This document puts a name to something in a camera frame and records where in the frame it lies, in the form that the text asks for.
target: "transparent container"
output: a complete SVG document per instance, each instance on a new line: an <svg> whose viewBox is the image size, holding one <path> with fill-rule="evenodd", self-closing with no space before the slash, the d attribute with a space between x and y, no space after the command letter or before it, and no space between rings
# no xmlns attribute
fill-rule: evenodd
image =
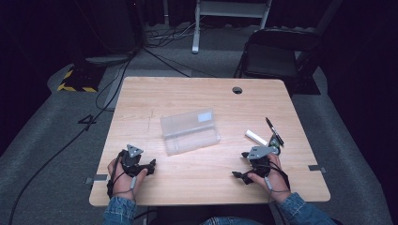
<svg viewBox="0 0 398 225"><path fill-rule="evenodd" d="M220 142L212 109L161 118L167 155L175 155Z"/></svg>

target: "black cable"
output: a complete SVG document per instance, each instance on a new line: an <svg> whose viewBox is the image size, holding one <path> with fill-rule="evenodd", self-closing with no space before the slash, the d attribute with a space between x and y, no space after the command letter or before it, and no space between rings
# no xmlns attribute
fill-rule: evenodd
<svg viewBox="0 0 398 225"><path fill-rule="evenodd" d="M142 217L142 216L148 215L148 214L150 214L150 213L156 213L156 212L158 212L158 210L156 210L156 209L148 210L148 211L146 211L146 212L144 212L144 213L142 213L142 214L136 216L136 217L134 218L134 220L137 219L137 218L140 218L140 217Z"/></svg>
<svg viewBox="0 0 398 225"><path fill-rule="evenodd" d="M178 73L181 73L182 75L184 75L184 76L186 76L186 77L188 77L188 78L191 77L190 75L187 75L187 74L181 72L180 70L178 70L177 68L171 66L170 64L164 62L164 60L160 59L156 54L154 54L154 53L148 51L146 48L143 47L143 50L146 51L147 53L149 53L150 55L154 56L155 58L159 59L161 62L163 62L163 64L169 66L170 68L172 68L173 70L177 71Z"/></svg>
<svg viewBox="0 0 398 225"><path fill-rule="evenodd" d="M118 70L118 72L117 72L117 76L115 76L114 79L113 79L111 82L109 82L109 83L99 92L99 94L97 95L97 97L96 97L96 107L97 107L98 109L104 110L104 111L106 111L106 112L114 112L114 110L107 110L106 108L101 108L101 107L99 106L99 104L98 104L98 100L99 100L99 98L100 98L100 95L102 95L103 91L105 91L112 83L114 83L114 81L117 80L117 78L118 78L119 75L120 75L120 69L121 69L122 67L124 67L124 64L119 68L119 70Z"/></svg>
<svg viewBox="0 0 398 225"><path fill-rule="evenodd" d="M175 63L175 64L178 64L178 65L180 65L180 66L182 66L182 67L190 68L190 69L195 70L195 71L197 71L197 72L206 74L206 75L208 75L208 76L210 76L210 77L217 78L216 76L214 76L214 75L212 75L212 74L206 73L206 72L204 72L204 71L198 70L198 69L193 68L193 67L188 67L188 66L186 66L186 65L180 64L180 63L178 63L178 62L176 62L176 61L174 61L174 60L172 60L172 59L166 58L166 57L164 57L164 56L161 56L161 55L158 55L158 54L156 54L156 55L157 55L158 57L161 57L161 58L165 59L165 60L168 60L168 61L171 61L171 62L173 62L173 63Z"/></svg>
<svg viewBox="0 0 398 225"><path fill-rule="evenodd" d="M287 224L286 219L284 218L284 215L283 215L281 209L279 208L279 206L276 204L275 207L276 207L276 211L278 211L279 217L282 218L282 223Z"/></svg>
<svg viewBox="0 0 398 225"><path fill-rule="evenodd" d="M124 68L124 70L123 70L123 75L122 76L124 76L124 74L125 74L125 72L126 72L126 68L127 68L127 66L129 65L129 63L131 62L131 60L132 60L132 58L130 59L130 61L126 64L126 66L125 66L125 68ZM108 106L109 106L109 104L112 102L112 100L115 98L115 96L116 96L116 94L114 94L113 95L113 97L111 98L111 100L108 102L108 104L105 106L105 108L107 108ZM9 216L9 221L8 221L8 225L11 225L12 224L12 220L13 220L13 217L14 217L14 213L15 213L15 210L16 210L16 208L17 208L17 204L18 204L18 201L20 200L20 198L22 197L22 195L23 195L23 193L25 192L25 190L27 189L27 187L29 186L29 184L33 181L33 179L35 179L36 178L36 176L54 159L54 158L56 158L59 154L61 154L66 148L68 148L74 141L76 141L84 132L85 132L85 130L88 128L88 127L90 127L99 117L100 117L100 115L103 113L103 112L105 112L104 110L101 110L95 117L94 117L94 119L93 120L91 120L74 138L72 138L64 147L62 147L58 152L56 152L52 157L50 157L50 159L48 159L36 172L35 172L35 174L33 174L33 176L28 180L28 182L23 186L23 189L21 190L21 192L19 193L19 195L18 195L18 197L17 197L17 199L15 200L15 202L14 202L14 205L12 206L12 209L11 209L11 214L10 214L10 216Z"/></svg>
<svg viewBox="0 0 398 225"><path fill-rule="evenodd" d="M80 7L79 3L77 2L77 0L74 0L74 3L76 4L77 8L80 10L80 12L82 13L83 17L85 18L85 21L87 22L88 26L90 27L91 31L93 32L94 36L97 38L97 40L103 45L103 47L105 47L107 50L111 51L112 53L132 53L134 51L134 49L132 49L130 52L118 52L115 51L113 49L111 49L110 47L108 47L101 39L100 37L97 35L97 32L94 30L94 27L91 25L91 22L87 19L87 17L85 16L82 8Z"/></svg>

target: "dark background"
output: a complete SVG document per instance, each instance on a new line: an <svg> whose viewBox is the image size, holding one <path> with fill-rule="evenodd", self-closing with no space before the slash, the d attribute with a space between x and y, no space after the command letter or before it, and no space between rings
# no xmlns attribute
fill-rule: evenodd
<svg viewBox="0 0 398 225"><path fill-rule="evenodd" d="M3 1L0 7L0 155L51 94L47 87L49 77L73 62L65 37L60 37L50 2ZM329 2L295 1L291 6L287 0L274 0L267 26L314 25L314 18L322 15L318 13L321 9L312 10L316 13L311 15L305 12L309 7L325 8ZM95 21L90 2L79 3L88 20ZM73 25L70 32L76 37L75 46L83 56L109 53L90 32L74 1L62 4ZM171 25L192 22L194 1L169 0L168 6ZM295 14L285 14L291 8ZM394 182L398 145L397 10L394 1L343 1L324 34L320 65L328 80L330 98L383 187L393 221L398 219L395 213L398 187ZM163 5L159 1L147 1L142 12L149 24L164 23L160 16ZM231 19L210 18L207 22L220 23L216 20Z"/></svg>

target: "gray carpet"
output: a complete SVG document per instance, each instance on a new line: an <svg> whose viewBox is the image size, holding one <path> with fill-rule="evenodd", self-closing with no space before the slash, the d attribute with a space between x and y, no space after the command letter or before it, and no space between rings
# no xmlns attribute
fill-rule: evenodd
<svg viewBox="0 0 398 225"><path fill-rule="evenodd" d="M188 66L167 61L178 69L188 70L193 77L211 74L232 78L243 44L254 29L257 27L206 30L198 54L191 54L192 36L148 49ZM0 158L0 224L8 224L12 205L30 177L84 128L78 121L89 114L97 115L97 106L103 107L108 95L114 93L104 87L115 78L120 66L106 70L99 86L102 93L56 91L69 67L60 68L51 77L48 86L52 95ZM168 70L175 74L144 51L131 61L126 75L135 75L137 70ZM314 78L320 96L292 98L314 155L327 170L324 177L331 200L314 204L343 224L392 224L381 186L330 101L327 81L320 69ZM112 112L102 113L97 124L42 170L20 198L13 224L101 224L104 207L90 205L90 186L84 180L97 171L112 116Z"/></svg>

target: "black chair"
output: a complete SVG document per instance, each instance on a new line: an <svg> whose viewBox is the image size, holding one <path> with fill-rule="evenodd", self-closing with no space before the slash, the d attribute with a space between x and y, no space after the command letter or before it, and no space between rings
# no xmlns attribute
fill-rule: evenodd
<svg viewBox="0 0 398 225"><path fill-rule="evenodd" d="M279 79L290 96L319 95L313 73L318 66L320 44L321 37L314 32L282 28L258 30L246 42L234 78Z"/></svg>

